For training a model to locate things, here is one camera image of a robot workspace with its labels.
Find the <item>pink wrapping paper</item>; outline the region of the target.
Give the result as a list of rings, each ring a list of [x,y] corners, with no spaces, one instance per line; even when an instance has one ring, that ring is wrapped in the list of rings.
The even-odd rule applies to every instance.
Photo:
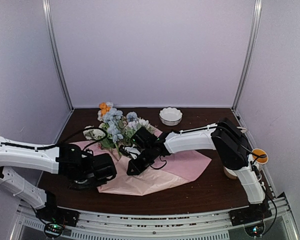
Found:
[[[129,158],[119,156],[115,150],[101,149],[98,143],[88,147],[94,155],[110,154],[117,175],[97,188],[99,193],[128,196],[145,196],[171,189],[197,180],[208,167],[211,158],[195,150],[178,152],[157,158],[154,168],[148,167],[140,175],[128,176]]]

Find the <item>fake flower bouquet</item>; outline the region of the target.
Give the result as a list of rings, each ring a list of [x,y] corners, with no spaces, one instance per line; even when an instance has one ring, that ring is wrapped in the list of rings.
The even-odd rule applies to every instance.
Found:
[[[86,126],[83,132],[87,140],[94,141],[102,150],[108,150],[110,153],[120,159],[121,146],[132,146],[132,136],[144,127],[150,133],[155,132],[155,127],[144,118],[130,111],[126,115],[111,102],[102,102],[99,104],[97,120],[100,125],[97,129],[92,126]]]

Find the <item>beige printed ribbon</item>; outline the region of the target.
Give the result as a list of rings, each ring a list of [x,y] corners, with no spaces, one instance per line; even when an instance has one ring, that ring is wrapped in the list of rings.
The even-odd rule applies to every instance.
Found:
[[[237,128],[238,128],[242,133],[246,133],[246,132],[248,131],[247,128],[242,127],[242,126],[238,126]]]

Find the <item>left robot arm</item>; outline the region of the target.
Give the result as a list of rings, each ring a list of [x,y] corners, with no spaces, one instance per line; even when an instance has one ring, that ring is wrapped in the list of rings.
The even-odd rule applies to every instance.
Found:
[[[94,155],[72,143],[39,145],[0,136],[0,185],[35,210],[42,211],[51,222],[62,218],[55,195],[29,183],[14,167],[65,176],[70,180],[70,188],[75,190],[99,187],[117,175],[108,153]]]

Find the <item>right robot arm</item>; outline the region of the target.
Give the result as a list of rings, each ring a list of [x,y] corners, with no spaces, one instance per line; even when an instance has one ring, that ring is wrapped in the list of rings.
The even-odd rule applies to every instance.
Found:
[[[256,166],[258,160],[267,160],[268,156],[252,149],[245,134],[228,118],[199,128],[162,132],[159,136],[141,127],[131,140],[141,152],[130,153],[127,175],[140,175],[159,157],[192,150],[214,150],[245,190],[249,202],[248,219],[256,221],[269,209],[266,189]]]

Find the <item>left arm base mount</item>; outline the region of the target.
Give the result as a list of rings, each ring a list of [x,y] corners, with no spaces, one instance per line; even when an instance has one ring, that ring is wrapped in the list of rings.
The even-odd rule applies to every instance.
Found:
[[[35,216],[43,223],[43,233],[49,239],[60,237],[66,226],[76,227],[80,213],[76,210],[70,210],[57,207],[55,209],[44,207],[35,209],[32,207]]]

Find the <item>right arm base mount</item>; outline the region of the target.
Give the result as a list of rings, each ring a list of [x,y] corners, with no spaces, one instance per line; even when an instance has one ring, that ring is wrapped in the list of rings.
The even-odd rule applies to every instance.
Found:
[[[266,232],[265,219],[272,216],[271,210],[256,210],[251,207],[231,210],[229,217],[232,226],[243,225],[245,233],[252,238],[260,238]]]

